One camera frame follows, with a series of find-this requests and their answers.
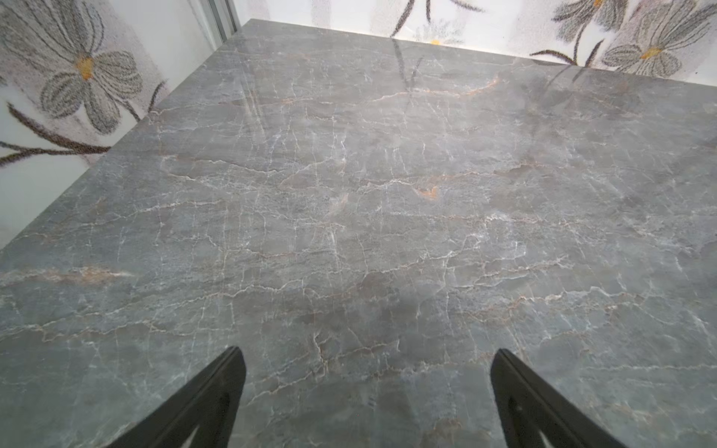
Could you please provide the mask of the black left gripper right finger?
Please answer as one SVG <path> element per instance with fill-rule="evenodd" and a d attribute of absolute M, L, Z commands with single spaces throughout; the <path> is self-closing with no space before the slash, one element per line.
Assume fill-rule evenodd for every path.
<path fill-rule="evenodd" d="M 499 349 L 490 380 L 509 447 L 622 447 L 511 351 Z"/>

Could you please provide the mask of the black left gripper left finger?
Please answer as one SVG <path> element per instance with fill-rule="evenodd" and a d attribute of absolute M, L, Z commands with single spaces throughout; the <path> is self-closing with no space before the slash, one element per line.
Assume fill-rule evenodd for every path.
<path fill-rule="evenodd" d="M 246 381 L 246 362 L 228 347 L 112 447 L 226 447 Z"/>

